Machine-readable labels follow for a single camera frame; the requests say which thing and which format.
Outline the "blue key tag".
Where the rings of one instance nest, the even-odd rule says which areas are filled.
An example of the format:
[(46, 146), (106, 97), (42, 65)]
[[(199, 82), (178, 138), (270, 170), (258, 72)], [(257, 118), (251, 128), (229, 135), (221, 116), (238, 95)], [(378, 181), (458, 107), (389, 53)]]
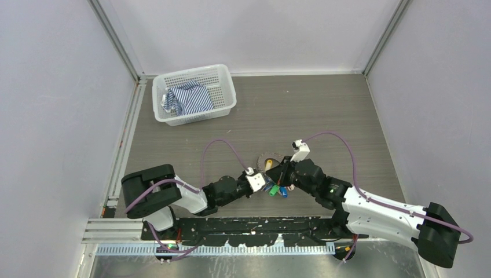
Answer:
[(288, 197), (288, 189), (286, 187), (280, 187), (279, 194), (281, 195), (281, 197), (287, 198)]

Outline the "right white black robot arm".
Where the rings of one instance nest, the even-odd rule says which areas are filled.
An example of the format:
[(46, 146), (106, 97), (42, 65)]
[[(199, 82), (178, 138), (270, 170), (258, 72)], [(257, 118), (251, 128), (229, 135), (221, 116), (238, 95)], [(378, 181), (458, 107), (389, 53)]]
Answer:
[(293, 185), (334, 211), (330, 227), (337, 237), (356, 234), (386, 239), (417, 251), (436, 266), (453, 267), (461, 233), (438, 203), (411, 205), (358, 191), (353, 184), (326, 175), (311, 159), (292, 162), (286, 156), (266, 175), (280, 186)]

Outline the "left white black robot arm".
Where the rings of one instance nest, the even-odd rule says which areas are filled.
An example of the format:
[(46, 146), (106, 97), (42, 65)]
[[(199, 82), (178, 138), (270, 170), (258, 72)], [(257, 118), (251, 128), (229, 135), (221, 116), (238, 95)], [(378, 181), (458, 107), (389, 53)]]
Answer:
[(128, 174), (122, 178), (121, 185), (127, 218), (143, 219), (162, 239), (170, 240), (178, 230), (172, 205), (194, 215), (207, 216), (260, 191), (266, 180), (262, 173), (249, 167), (239, 178), (223, 176), (197, 188), (179, 178), (172, 165), (164, 164)]

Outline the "yellow key tag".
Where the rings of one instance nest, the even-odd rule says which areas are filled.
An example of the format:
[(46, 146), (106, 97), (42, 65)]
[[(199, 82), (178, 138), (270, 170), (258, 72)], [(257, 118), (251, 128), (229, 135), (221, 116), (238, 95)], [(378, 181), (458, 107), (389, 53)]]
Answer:
[(273, 167), (273, 160), (272, 159), (267, 159), (265, 162), (265, 171), (270, 170)]

